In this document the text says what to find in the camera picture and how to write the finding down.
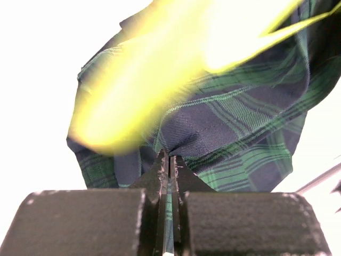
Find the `green plastic hanger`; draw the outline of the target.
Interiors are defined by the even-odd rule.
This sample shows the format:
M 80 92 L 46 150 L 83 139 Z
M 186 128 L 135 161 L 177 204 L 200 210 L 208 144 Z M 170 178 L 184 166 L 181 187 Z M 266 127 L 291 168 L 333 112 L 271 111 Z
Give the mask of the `green plastic hanger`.
M 154 1 L 121 23 L 127 38 L 78 75 L 68 137 L 104 154 L 137 146 L 198 93 L 274 84 L 287 40 L 339 1 Z

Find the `green plaid skirt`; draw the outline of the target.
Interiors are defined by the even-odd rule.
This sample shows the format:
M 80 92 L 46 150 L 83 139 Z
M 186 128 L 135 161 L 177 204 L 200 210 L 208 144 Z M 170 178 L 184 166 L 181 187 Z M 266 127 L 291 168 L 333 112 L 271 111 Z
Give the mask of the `green plaid skirt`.
M 340 78 L 340 14 L 325 18 L 219 75 L 203 71 L 194 96 L 169 110 L 121 156 L 101 155 L 67 137 L 87 188 L 125 188 L 161 149 L 216 191 L 272 191 L 293 171 L 307 112 Z

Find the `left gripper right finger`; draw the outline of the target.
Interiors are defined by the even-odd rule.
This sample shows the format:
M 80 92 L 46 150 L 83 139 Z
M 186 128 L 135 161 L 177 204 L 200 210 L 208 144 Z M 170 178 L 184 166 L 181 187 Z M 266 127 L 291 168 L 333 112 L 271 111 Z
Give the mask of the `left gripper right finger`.
M 213 190 L 170 158 L 176 255 L 331 255 L 311 204 L 297 193 Z

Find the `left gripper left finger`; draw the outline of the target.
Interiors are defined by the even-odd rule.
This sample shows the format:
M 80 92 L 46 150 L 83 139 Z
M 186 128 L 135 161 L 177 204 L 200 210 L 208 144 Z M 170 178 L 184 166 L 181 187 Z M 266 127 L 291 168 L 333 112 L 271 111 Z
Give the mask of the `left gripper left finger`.
M 128 188 L 45 190 L 20 204 L 1 255 L 163 255 L 168 154 Z

